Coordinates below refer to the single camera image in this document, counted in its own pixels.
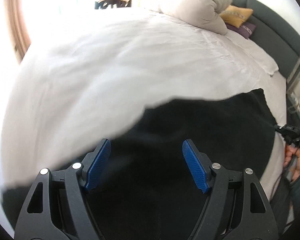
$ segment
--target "human hand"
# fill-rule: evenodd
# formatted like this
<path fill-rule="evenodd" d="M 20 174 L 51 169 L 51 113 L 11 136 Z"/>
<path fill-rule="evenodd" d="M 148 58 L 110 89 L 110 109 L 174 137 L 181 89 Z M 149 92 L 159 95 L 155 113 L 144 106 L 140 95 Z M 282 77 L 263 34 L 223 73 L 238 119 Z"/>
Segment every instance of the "human hand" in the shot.
<path fill-rule="evenodd" d="M 288 163 L 291 161 L 291 158 L 293 155 L 296 155 L 298 157 L 296 170 L 295 170 L 295 172 L 292 176 L 292 180 L 291 180 L 291 181 L 295 181 L 300 176 L 300 149 L 294 148 L 292 146 L 288 146 L 287 148 L 288 148 L 288 150 L 286 152 L 286 157 L 285 157 L 284 163 L 283 163 L 284 167 L 286 167 L 288 165 Z"/>

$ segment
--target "yellow cushion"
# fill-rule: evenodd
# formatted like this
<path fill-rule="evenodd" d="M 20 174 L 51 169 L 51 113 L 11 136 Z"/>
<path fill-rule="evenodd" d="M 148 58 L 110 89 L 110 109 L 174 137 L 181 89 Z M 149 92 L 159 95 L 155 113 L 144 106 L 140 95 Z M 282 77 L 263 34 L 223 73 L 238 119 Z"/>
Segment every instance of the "yellow cushion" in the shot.
<path fill-rule="evenodd" d="M 239 28 L 252 14 L 252 9 L 230 5 L 220 14 L 220 17 L 225 23 Z"/>

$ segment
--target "bed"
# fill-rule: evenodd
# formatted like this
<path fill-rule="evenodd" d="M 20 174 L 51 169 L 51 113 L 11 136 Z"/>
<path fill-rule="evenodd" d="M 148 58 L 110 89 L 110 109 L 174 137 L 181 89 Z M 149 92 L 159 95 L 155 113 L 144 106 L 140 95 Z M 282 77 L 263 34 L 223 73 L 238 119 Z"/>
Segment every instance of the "bed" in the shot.
<path fill-rule="evenodd" d="M 253 8 L 251 40 L 141 8 L 97 10 L 43 31 L 22 62 L 6 110 L 6 187 L 27 185 L 41 168 L 58 167 L 101 138 L 123 134 L 146 107 L 174 98 L 221 100 L 262 88 L 284 125 L 286 89 L 300 71 L 300 36 L 256 0 L 233 5 Z M 261 178 L 268 198 L 283 151 L 276 135 Z"/>

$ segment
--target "metal pivot screw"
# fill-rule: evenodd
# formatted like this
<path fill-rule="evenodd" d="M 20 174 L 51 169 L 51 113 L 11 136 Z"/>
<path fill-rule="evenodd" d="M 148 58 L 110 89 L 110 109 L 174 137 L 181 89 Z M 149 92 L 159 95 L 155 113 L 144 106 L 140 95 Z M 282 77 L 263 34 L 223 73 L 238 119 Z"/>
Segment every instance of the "metal pivot screw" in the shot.
<path fill-rule="evenodd" d="M 81 163 L 72 164 L 72 168 L 75 169 L 75 170 L 79 169 L 80 167 L 81 167 Z"/>
<path fill-rule="evenodd" d="M 215 170 L 218 170 L 221 168 L 221 165 L 219 163 L 213 163 L 212 168 L 214 168 Z"/>
<path fill-rule="evenodd" d="M 40 171 L 40 174 L 41 175 L 45 175 L 45 174 L 47 174 L 48 173 L 48 169 L 47 168 L 43 168 L 43 169 L 41 169 L 41 171 Z"/>
<path fill-rule="evenodd" d="M 250 168 L 246 168 L 246 173 L 249 174 L 249 175 L 251 175 L 253 173 L 253 170 L 250 169 Z"/>

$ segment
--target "dark gray headboard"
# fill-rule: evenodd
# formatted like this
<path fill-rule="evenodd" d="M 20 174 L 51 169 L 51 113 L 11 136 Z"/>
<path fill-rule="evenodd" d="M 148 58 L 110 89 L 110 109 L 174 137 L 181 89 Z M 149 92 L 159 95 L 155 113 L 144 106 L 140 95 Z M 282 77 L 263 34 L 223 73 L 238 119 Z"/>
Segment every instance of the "dark gray headboard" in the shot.
<path fill-rule="evenodd" d="M 281 16 L 257 0 L 233 0 L 232 4 L 253 9 L 248 22 L 257 28 L 250 39 L 276 61 L 289 86 L 300 72 L 300 35 Z"/>

